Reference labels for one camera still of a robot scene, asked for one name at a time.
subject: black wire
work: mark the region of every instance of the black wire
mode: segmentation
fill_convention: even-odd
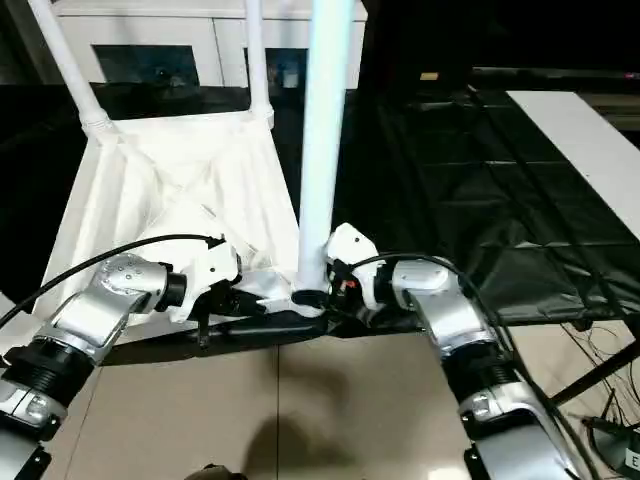
[[[509,353],[511,353],[516,368],[524,381],[529,384],[531,389],[533,390],[536,398],[542,404],[544,409],[549,413],[552,418],[555,418],[562,428],[566,432],[566,434],[571,439],[571,442],[576,447],[578,454],[582,457],[582,461],[584,462],[587,470],[589,470],[589,474],[594,480],[600,480],[600,475],[598,474],[598,470],[587,451],[584,443],[573,429],[569,421],[560,411],[558,406],[553,403],[553,401],[547,396],[547,394],[540,388],[540,386],[535,382],[531,373],[527,369],[527,366],[522,359],[522,355],[518,350],[518,346],[515,343],[513,335],[509,330],[509,327],[505,324],[504,319],[497,312],[491,310],[480,293],[478,287],[473,283],[471,278],[464,273],[463,271],[456,268],[451,263],[447,262],[438,257],[434,257],[432,255],[427,255],[424,253],[383,253],[380,255],[376,255],[374,257],[370,257],[359,262],[356,262],[349,266],[349,272],[353,272],[356,268],[362,267],[363,265],[367,265],[369,263],[374,263],[378,261],[386,261],[386,260],[425,260],[427,262],[435,263],[436,265],[440,265],[441,267],[446,268],[451,271],[455,275],[457,275],[460,280],[464,282],[464,285],[471,290],[473,296],[475,297],[478,305],[483,310],[485,315],[487,316],[487,320],[489,321],[490,326],[494,329],[496,336],[498,337],[498,341],[502,344],[502,347]]]
[[[638,389],[636,388],[636,382],[633,379],[633,363],[631,362],[629,364],[629,380],[631,382],[631,391],[633,392],[634,397],[636,397],[636,400],[638,401],[638,405],[640,405],[640,395],[638,395]]]
[[[608,330],[608,329],[606,329],[604,327],[598,327],[598,328],[600,328],[602,330],[607,330],[609,333],[611,333],[616,338],[618,338],[618,336],[615,333],[611,332],[610,330]],[[589,345],[589,348],[591,349],[591,352],[596,356],[596,358],[598,360],[600,360],[600,362],[604,363],[604,361],[605,361],[605,359],[602,357],[601,353],[603,353],[605,355],[610,355],[610,354],[608,354],[606,352],[603,352],[602,350],[600,350],[599,348],[597,348],[595,346],[595,343],[593,343],[593,340],[591,340],[591,332],[590,332],[590,334],[588,335],[588,337],[586,339],[582,339],[581,338],[580,340],[582,340],[583,342],[587,342],[587,345]],[[622,383],[622,385],[624,385],[625,389],[627,390],[627,393],[631,397],[631,400],[634,403],[636,403],[636,405],[640,406],[640,398],[637,398],[635,396],[635,394],[631,391],[631,382],[625,381],[625,379],[622,378],[617,372],[613,372],[612,375],[614,377],[616,377],[620,381],[620,383]]]
[[[171,235],[160,235],[157,237],[145,238],[143,240],[137,240],[135,242],[127,243],[126,245],[122,245],[120,247],[109,250],[108,252],[101,253],[100,255],[96,255],[93,258],[90,258],[87,261],[76,265],[73,268],[70,268],[66,272],[61,273],[57,277],[49,280],[47,283],[38,288],[35,292],[29,295],[27,298],[17,303],[15,307],[5,313],[2,318],[0,318],[0,328],[4,327],[7,323],[11,321],[13,317],[15,317],[18,313],[20,313],[27,305],[36,300],[38,297],[44,295],[53,287],[58,284],[64,282],[67,278],[75,275],[76,273],[89,268],[96,263],[100,263],[107,258],[113,257],[114,255],[118,255],[119,253],[126,252],[127,250],[133,250],[134,248],[142,247],[143,245],[149,245],[151,243],[165,242],[167,240],[202,240],[205,242],[215,241],[215,239],[211,237],[207,237],[205,235],[195,235],[191,233],[176,233]]]
[[[562,328],[562,330],[564,330],[564,332],[569,336],[569,338],[571,339],[571,341],[580,349],[580,351],[582,351],[582,353],[584,354],[585,357],[587,357],[589,359],[589,361],[591,362],[591,364],[594,367],[598,366],[598,363],[593,359],[593,357],[591,355],[589,355],[589,352],[587,352],[587,349],[584,348],[580,342],[578,342],[578,339],[576,338],[575,335],[573,335],[569,329],[567,327],[565,327],[563,324],[560,324],[560,328]],[[607,380],[606,378],[602,380],[602,383],[605,384],[606,388],[608,389],[608,392],[614,392],[614,396],[613,399],[616,401],[616,407],[618,409],[618,415],[620,416],[620,423],[622,423],[624,425],[624,421],[626,421],[626,423],[630,423],[629,419],[627,418],[627,415],[625,413],[625,411],[622,409],[622,407],[620,406],[620,400],[618,399],[618,395],[615,394],[615,390],[614,388],[611,386],[611,383],[609,383],[609,380]]]

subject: tile floor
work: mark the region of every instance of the tile floor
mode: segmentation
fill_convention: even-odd
[[[594,332],[603,355],[630,341],[621,323],[603,326],[619,335]],[[514,333],[549,393],[589,368],[559,326]],[[605,400],[594,387],[564,410],[599,414]],[[630,420],[640,418],[627,403]],[[426,338],[323,338],[101,369],[49,445],[54,462],[45,479],[182,480],[216,462],[251,480],[467,480],[467,445]]]

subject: white pvc pipe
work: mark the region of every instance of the white pvc pipe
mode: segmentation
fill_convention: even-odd
[[[89,82],[82,76],[80,67],[71,53],[60,25],[58,25],[51,2],[49,0],[29,0],[29,5],[80,112],[80,121],[89,128],[99,128],[108,124],[109,117],[100,107]]]
[[[354,0],[314,0],[307,68],[296,290],[326,289],[325,247],[349,63]]]
[[[262,38],[262,0],[245,0],[247,12],[247,49],[249,56],[249,83],[251,85],[251,112],[264,116],[273,128],[273,107],[269,103],[267,59]]]

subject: cabinet door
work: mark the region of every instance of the cabinet door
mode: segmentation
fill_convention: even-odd
[[[349,54],[348,88],[358,87],[364,22],[354,22]],[[247,87],[244,20],[215,19],[214,27],[225,86]],[[269,90],[303,87],[311,23],[308,20],[264,20],[263,39],[267,53]]]
[[[60,17],[90,82],[177,82],[222,86],[208,18]]]

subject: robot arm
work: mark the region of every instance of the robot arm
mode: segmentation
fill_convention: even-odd
[[[190,310],[204,283],[238,275],[235,250],[220,242],[207,262],[173,273],[133,254],[99,265],[89,285],[70,297],[26,347],[10,350],[0,378],[0,479],[39,479],[51,461],[41,446],[53,438],[69,404],[125,329],[130,314]]]
[[[328,245],[334,272],[338,260],[353,265],[375,257],[372,247],[353,227],[339,227]],[[375,261],[351,274],[368,310],[394,305],[420,318],[471,441],[465,462],[472,478],[587,478],[578,476],[578,464],[562,433],[516,371],[484,313],[465,296],[455,273],[442,265],[410,260]],[[340,274],[333,280],[333,293],[344,291],[349,283]]]

